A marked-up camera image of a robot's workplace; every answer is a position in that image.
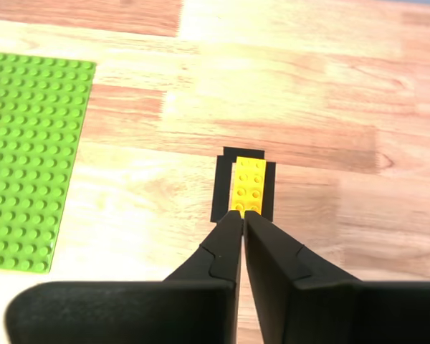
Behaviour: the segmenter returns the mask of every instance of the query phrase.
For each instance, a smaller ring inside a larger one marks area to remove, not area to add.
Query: laminate floor
[[[274,222],[364,280],[430,280],[430,6],[0,1],[0,52],[98,63],[52,280],[161,280],[210,232],[216,155],[277,162]],[[262,343],[242,267],[238,343]]]

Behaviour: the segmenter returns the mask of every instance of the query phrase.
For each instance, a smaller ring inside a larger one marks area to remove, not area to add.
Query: green baseplate stud
[[[0,53],[0,268],[48,272],[95,64]]]

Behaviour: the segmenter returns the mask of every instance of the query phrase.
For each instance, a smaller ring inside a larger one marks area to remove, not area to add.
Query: yellow lego brick
[[[239,210],[242,217],[246,210],[261,214],[265,171],[266,160],[237,157],[231,210]]]

